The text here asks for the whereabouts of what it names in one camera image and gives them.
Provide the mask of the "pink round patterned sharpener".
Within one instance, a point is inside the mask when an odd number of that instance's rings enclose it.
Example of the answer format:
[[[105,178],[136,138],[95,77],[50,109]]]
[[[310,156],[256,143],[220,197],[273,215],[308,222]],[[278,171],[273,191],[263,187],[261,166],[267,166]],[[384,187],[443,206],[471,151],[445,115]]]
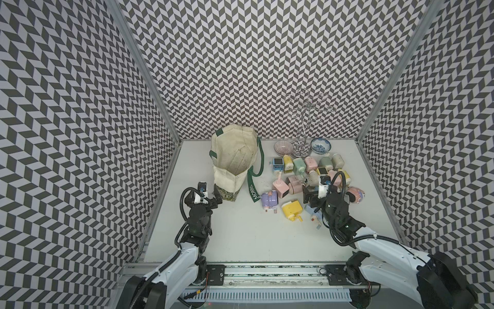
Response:
[[[349,187],[346,196],[350,203],[360,203],[365,198],[365,192],[357,187]]]

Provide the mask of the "grey blue pencil sharpener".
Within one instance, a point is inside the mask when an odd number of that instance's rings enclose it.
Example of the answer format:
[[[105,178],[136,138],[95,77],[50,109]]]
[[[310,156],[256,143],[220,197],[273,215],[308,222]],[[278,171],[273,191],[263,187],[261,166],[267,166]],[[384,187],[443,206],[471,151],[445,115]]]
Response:
[[[320,209],[311,207],[310,204],[306,204],[304,210],[307,211],[311,217],[315,217],[318,220],[322,219],[322,211]]]

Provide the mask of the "cream tote bag green handles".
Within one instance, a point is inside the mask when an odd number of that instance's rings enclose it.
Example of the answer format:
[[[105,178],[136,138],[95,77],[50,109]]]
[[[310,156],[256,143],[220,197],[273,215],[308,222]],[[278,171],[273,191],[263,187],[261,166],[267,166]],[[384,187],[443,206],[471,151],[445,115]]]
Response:
[[[211,137],[209,157],[214,171],[214,185],[222,199],[234,202],[244,183],[253,202],[261,199],[253,179],[264,171],[264,151],[257,131],[231,124]]]

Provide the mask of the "pink pencil sharpener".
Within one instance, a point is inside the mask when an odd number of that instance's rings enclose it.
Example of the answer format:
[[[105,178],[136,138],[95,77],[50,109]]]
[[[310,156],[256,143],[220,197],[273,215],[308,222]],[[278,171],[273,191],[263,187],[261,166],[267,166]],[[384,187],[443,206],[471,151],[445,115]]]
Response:
[[[289,185],[282,180],[282,172],[277,174],[277,179],[273,182],[273,187],[279,198],[284,198],[289,193]]]
[[[286,183],[289,187],[289,194],[298,194],[303,192],[304,184],[298,176],[288,176]]]
[[[337,173],[338,173],[338,171],[331,170],[328,172],[328,175],[329,175],[331,181],[334,180],[333,185],[336,187],[340,187],[341,183],[342,183],[342,178],[341,178],[341,176],[337,176]]]
[[[311,171],[315,171],[318,168],[318,163],[313,157],[308,156],[304,159],[304,161],[306,164],[307,174],[309,174]]]

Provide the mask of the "purple grey pencil sharpener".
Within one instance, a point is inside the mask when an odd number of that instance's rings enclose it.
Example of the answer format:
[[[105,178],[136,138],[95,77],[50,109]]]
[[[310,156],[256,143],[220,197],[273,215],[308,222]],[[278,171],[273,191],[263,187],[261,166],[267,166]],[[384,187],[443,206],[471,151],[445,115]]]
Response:
[[[273,211],[276,214],[277,206],[279,204],[277,191],[271,190],[267,193],[261,194],[261,203],[265,212]]]

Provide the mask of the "small yellow pencil sharpener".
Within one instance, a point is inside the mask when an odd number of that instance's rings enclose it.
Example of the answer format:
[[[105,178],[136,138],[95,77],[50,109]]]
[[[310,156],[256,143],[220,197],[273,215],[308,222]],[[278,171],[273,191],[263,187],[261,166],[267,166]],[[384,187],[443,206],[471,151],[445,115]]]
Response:
[[[303,208],[301,203],[298,200],[286,202],[281,206],[282,212],[284,216],[289,221],[302,221],[301,214],[303,212]]]

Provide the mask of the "beige round pencil sharpener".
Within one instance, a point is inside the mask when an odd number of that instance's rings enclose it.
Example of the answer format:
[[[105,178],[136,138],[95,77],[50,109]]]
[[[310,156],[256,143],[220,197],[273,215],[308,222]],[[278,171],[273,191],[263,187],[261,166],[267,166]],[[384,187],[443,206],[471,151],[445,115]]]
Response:
[[[307,185],[310,187],[318,187],[319,184],[320,175],[315,170],[310,171],[307,175]]]

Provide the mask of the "yellow black-top pencil sharpener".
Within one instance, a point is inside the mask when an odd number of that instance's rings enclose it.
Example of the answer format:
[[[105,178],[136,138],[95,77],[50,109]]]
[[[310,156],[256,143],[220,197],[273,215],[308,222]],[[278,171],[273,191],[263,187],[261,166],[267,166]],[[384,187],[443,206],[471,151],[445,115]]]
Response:
[[[323,175],[328,175],[329,174],[329,171],[326,167],[318,167],[316,169],[316,172],[320,175],[320,176],[323,176]]]

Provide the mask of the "cream pencil sharpener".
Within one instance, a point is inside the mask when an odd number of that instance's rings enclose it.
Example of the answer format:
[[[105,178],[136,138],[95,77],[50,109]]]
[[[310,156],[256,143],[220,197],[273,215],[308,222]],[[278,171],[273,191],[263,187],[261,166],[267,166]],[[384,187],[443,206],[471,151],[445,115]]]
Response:
[[[342,156],[338,153],[335,153],[331,158],[333,169],[338,170],[342,169],[345,166],[345,161]]]

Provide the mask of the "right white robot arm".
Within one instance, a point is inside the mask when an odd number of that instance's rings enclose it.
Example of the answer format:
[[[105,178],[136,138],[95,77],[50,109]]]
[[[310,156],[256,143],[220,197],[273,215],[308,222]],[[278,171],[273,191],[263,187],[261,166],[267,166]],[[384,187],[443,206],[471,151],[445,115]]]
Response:
[[[419,251],[378,234],[350,215],[349,204],[340,193],[324,198],[305,194],[304,203],[321,215],[337,245],[353,248],[344,267],[349,283],[379,283],[423,308],[473,308],[477,304],[473,285],[447,254]]]

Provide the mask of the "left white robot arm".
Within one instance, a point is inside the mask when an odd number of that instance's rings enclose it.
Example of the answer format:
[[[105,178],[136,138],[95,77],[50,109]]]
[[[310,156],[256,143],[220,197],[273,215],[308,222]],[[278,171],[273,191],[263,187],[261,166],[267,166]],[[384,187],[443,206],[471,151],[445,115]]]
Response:
[[[188,300],[202,293],[209,281],[204,252],[213,234],[213,210],[223,203],[218,189],[213,194],[208,196],[205,182],[182,192],[184,224],[174,239],[176,253],[146,275],[127,280],[117,308],[171,308],[176,301],[187,308],[201,307]]]

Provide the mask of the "pink ceramic bowl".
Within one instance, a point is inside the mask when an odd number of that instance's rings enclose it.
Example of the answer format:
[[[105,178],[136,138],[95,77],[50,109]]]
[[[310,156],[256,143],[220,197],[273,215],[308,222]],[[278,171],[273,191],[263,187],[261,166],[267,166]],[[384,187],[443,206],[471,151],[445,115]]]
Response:
[[[293,153],[293,144],[287,140],[279,140],[274,144],[276,154],[283,157]]]

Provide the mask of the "blue white ceramic bowl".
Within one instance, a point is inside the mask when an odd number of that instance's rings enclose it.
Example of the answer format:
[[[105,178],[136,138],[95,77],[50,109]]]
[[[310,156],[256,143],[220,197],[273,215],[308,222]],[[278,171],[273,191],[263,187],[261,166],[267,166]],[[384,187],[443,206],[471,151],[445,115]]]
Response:
[[[330,141],[324,138],[313,139],[310,146],[312,151],[318,155],[325,155],[329,153],[332,148]]]

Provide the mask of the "clear glass mug tree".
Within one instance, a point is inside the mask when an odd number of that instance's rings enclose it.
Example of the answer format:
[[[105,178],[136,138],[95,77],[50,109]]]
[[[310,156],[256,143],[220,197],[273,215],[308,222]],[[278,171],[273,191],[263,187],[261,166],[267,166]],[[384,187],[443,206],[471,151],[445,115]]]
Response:
[[[326,105],[329,99],[328,92],[311,95],[309,90],[302,89],[285,95],[284,99],[292,106],[295,115],[300,116],[297,122],[298,129],[295,138],[290,142],[293,146],[291,156],[292,158],[305,158],[312,152],[309,132],[317,115],[328,113],[334,108],[331,104],[329,106]]]

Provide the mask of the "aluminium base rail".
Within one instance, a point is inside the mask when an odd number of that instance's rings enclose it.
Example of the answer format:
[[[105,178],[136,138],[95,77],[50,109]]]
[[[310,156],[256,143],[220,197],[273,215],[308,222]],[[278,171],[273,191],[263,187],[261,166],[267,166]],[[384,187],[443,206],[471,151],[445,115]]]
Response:
[[[209,262],[207,277],[181,289],[187,305],[210,303],[357,303],[394,290],[363,279],[352,284],[342,262]]]

